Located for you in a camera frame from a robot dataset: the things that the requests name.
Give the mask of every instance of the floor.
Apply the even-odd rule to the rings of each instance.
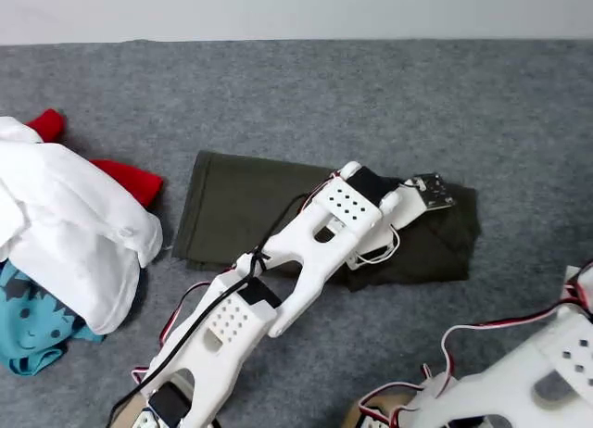
[[[154,211],[165,245],[200,149],[330,167],[356,159],[393,176],[437,170],[478,189],[483,235],[470,281],[355,294],[327,286],[285,335],[257,347],[220,415],[225,428],[325,428],[376,385],[419,381],[422,361],[440,370],[449,325],[543,308],[564,266],[591,256],[592,62],[591,42],[0,47],[0,114],[28,120],[60,108],[65,145],[164,176]],[[157,352],[184,289],[214,275],[165,252],[103,344],[72,342],[32,378],[0,371],[0,425],[103,426],[132,387],[130,368]],[[459,374],[534,330],[455,335]]]

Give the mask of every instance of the perforated panel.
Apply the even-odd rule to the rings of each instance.
[[[574,391],[593,404],[593,325],[571,312],[550,325],[537,344]]]
[[[212,311],[208,328],[223,345],[228,345],[244,331],[251,314],[249,305],[233,294]]]
[[[381,210],[341,178],[331,180],[313,201],[358,236],[363,236],[383,216]]]

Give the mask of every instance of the folded fabric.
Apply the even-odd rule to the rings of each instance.
[[[199,152],[189,185],[173,256],[189,265],[218,268],[252,248],[270,220],[295,195],[310,191],[332,170],[255,157]],[[398,178],[386,179],[397,188]],[[367,284],[466,280],[480,233],[476,194],[449,184],[453,208],[427,212],[399,234],[401,245],[388,261],[332,278],[358,290]],[[292,217],[286,217],[284,224]],[[294,269],[287,273],[294,274]]]
[[[47,109],[38,118],[27,122],[27,126],[35,130],[41,138],[38,142],[54,143],[64,133],[66,118],[52,108]],[[150,206],[163,180],[161,177],[136,167],[108,159],[91,159],[99,169],[117,181],[121,186],[145,208]]]
[[[0,263],[0,331],[0,362],[18,375],[59,359],[69,338],[103,339],[10,261]]]
[[[129,311],[140,267],[161,247],[160,222],[63,145],[5,139],[18,127],[34,132],[0,120],[0,260],[108,334]]]

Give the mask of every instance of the black cable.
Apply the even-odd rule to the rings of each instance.
[[[126,402],[128,402],[133,396],[135,396],[137,393],[142,391],[142,389],[144,389],[144,387],[147,384],[149,384],[151,381],[153,381],[165,369],[165,367],[173,360],[173,358],[175,357],[177,352],[179,352],[179,350],[183,347],[183,345],[185,344],[187,339],[196,331],[196,329],[199,327],[199,325],[202,323],[202,321],[204,321],[206,319],[206,317],[209,315],[209,313],[212,312],[212,310],[214,310],[228,296],[235,293],[238,289],[243,287],[245,284],[247,284],[247,282],[249,282],[249,280],[251,280],[254,277],[255,271],[256,271],[256,263],[259,263],[260,266],[262,267],[262,269],[265,269],[265,264],[262,259],[261,250],[263,249],[265,244],[270,239],[271,235],[273,234],[273,232],[276,229],[276,227],[278,226],[278,224],[280,224],[282,222],[282,220],[284,219],[284,216],[288,213],[290,208],[296,203],[296,201],[298,201],[301,198],[306,198],[308,195],[309,194],[297,195],[290,201],[290,203],[284,208],[284,210],[278,216],[278,218],[276,218],[276,220],[274,220],[273,224],[270,226],[270,229],[268,229],[268,231],[264,233],[264,236],[261,238],[261,241],[259,242],[258,245],[256,245],[255,249],[253,250],[253,257],[251,257],[251,265],[249,266],[249,273],[245,277],[243,277],[241,280],[239,280],[237,283],[235,283],[231,287],[229,287],[226,291],[224,291],[218,297],[216,297],[212,301],[212,303],[210,303],[206,307],[206,309],[204,309],[204,311],[192,323],[192,325],[189,327],[187,332],[183,335],[183,337],[179,340],[177,345],[175,345],[175,347],[171,350],[171,352],[163,360],[163,362],[160,365],[158,365],[158,367],[154,371],[152,371],[152,373],[149,376],[145,377],[144,380],[141,383],[139,383],[132,391],[130,391],[128,394],[126,394],[124,397],[122,397],[120,400],[118,400],[115,403],[115,405],[111,408],[111,411],[109,412],[109,418],[107,420],[106,428],[109,428],[111,426],[111,423],[113,422],[113,419],[115,418],[115,415],[118,412],[118,409],[122,405],[124,405]]]

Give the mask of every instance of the red cloth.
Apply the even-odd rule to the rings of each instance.
[[[64,132],[65,124],[66,119],[52,108],[27,123],[45,143],[57,141],[59,135]],[[150,206],[163,184],[160,176],[120,162],[107,159],[91,159],[91,162],[121,184],[145,208]]]
[[[160,176],[133,166],[107,159],[91,159],[91,162],[120,183],[145,208],[150,206],[163,185]]]
[[[54,143],[58,136],[64,132],[66,121],[62,115],[54,109],[44,111],[39,118],[27,122],[27,125],[34,129],[44,143]]]

